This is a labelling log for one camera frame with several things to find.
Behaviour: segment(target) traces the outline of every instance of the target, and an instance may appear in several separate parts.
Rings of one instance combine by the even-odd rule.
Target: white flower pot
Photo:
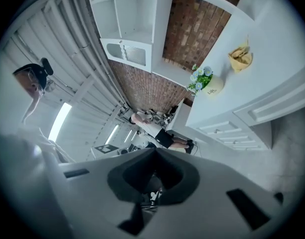
[[[202,89],[202,91],[205,95],[213,97],[223,89],[223,86],[223,80],[218,76],[212,75],[210,82]]]

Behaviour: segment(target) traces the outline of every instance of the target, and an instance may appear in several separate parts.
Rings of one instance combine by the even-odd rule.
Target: concrete floor
[[[199,142],[192,155],[224,163],[273,193],[284,194],[284,206],[305,182],[305,108],[272,121],[269,151],[236,151],[216,141]]]

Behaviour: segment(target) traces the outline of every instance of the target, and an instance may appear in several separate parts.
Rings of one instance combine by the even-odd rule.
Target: yellow bag
[[[252,54],[249,53],[250,47],[248,43],[249,41],[247,39],[245,43],[228,53],[231,66],[235,73],[241,72],[241,70],[246,69],[252,63]]]

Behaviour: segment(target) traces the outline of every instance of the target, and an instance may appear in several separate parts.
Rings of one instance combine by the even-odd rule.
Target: tube light
[[[70,106],[68,103],[64,103],[61,110],[59,111],[54,124],[51,129],[51,133],[49,133],[49,140],[56,141],[59,131],[61,130],[61,127],[63,125],[64,120],[66,119],[66,116],[68,115],[69,111],[71,110],[72,106]]]
[[[126,142],[127,141],[127,139],[128,139],[128,137],[131,135],[131,133],[133,132],[133,130],[130,130],[129,131],[129,133],[128,133],[128,135],[127,135],[127,137],[126,137],[126,139],[125,139],[125,141],[124,142]]]
[[[134,140],[136,133],[137,133],[137,132],[135,132],[135,134],[134,134],[134,136],[133,136],[132,140]],[[132,141],[132,140],[131,140],[131,141]]]
[[[113,132],[112,132],[111,135],[108,137],[108,139],[107,139],[107,141],[105,142],[105,144],[108,144],[108,143],[109,143],[109,141],[110,141],[111,138],[113,137],[113,134],[115,133],[115,131],[117,130],[117,128],[118,128],[118,125],[116,125],[116,126],[114,127]]]

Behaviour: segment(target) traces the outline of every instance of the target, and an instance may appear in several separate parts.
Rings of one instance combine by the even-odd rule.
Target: potted plant
[[[196,94],[202,91],[207,96],[215,96],[223,89],[222,79],[213,75],[209,66],[202,69],[193,65],[192,69],[194,72],[190,76],[192,83],[188,85],[189,90],[196,92]]]

